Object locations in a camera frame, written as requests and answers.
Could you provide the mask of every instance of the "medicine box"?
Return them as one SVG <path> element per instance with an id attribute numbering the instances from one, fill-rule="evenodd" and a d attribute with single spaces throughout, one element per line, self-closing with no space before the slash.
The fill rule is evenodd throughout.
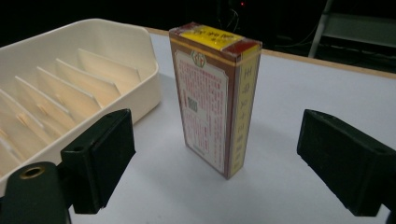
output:
<path id="1" fill-rule="evenodd" d="M 185 143 L 229 179 L 245 160 L 262 42 L 196 22 L 169 37 Z"/>

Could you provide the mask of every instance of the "white tray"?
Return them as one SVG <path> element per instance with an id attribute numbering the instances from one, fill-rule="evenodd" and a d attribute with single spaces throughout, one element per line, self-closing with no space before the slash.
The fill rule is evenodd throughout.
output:
<path id="1" fill-rule="evenodd" d="M 0 48 L 0 197 L 15 170 L 58 164 L 104 114 L 145 116 L 162 98 L 158 70 L 148 31 L 114 21 L 78 21 Z"/>

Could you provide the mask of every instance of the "white table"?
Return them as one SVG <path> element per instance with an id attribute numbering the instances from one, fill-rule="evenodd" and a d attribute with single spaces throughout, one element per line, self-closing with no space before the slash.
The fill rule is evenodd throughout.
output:
<path id="1" fill-rule="evenodd" d="M 381 223 L 354 217 L 296 153 L 315 109 L 396 149 L 396 79 L 262 55 L 245 165 L 230 180 L 184 144 L 169 38 L 151 35 L 163 99 L 134 126 L 136 154 L 107 207 L 73 223 Z"/>

